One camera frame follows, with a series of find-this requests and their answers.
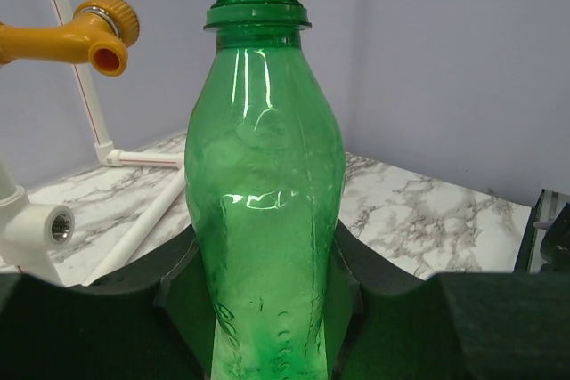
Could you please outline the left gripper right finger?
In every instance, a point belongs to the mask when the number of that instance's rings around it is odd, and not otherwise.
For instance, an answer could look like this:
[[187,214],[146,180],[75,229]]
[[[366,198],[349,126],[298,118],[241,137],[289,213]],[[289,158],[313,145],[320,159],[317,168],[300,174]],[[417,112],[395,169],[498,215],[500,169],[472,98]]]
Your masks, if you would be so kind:
[[334,379],[566,379],[565,273],[438,273],[422,280],[335,232],[329,270]]

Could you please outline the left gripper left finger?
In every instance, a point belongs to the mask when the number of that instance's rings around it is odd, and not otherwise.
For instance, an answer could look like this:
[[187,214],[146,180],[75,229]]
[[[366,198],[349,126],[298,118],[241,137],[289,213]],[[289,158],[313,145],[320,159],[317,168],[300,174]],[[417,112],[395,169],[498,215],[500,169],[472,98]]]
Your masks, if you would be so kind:
[[90,286],[1,276],[3,379],[208,379],[213,338],[192,227]]

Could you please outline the green plastic bottle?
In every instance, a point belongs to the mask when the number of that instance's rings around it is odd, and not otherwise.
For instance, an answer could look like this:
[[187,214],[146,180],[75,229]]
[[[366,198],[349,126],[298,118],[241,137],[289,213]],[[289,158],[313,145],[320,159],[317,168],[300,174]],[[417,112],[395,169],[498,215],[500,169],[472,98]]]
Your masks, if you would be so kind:
[[325,379],[323,307],[346,159],[298,0],[215,0],[186,203],[216,314],[214,379]]

